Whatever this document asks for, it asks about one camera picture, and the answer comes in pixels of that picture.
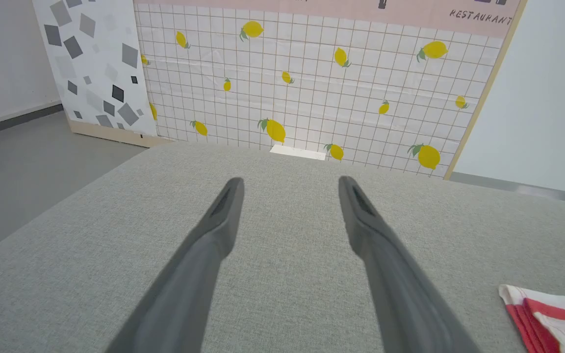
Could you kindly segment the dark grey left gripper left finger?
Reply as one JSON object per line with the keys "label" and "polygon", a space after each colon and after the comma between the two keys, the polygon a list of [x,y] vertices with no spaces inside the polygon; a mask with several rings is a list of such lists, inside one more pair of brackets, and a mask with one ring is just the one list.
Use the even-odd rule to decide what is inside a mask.
{"label": "dark grey left gripper left finger", "polygon": [[128,316],[108,353],[199,353],[218,271],[233,250],[244,180],[231,178]]}

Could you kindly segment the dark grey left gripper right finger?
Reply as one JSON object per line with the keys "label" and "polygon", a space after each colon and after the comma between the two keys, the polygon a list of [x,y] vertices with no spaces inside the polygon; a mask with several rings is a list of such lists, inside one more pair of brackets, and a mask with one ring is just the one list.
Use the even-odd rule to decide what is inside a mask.
{"label": "dark grey left gripper right finger", "polygon": [[426,273],[351,176],[338,180],[348,240],[363,260],[386,353],[477,353]]}

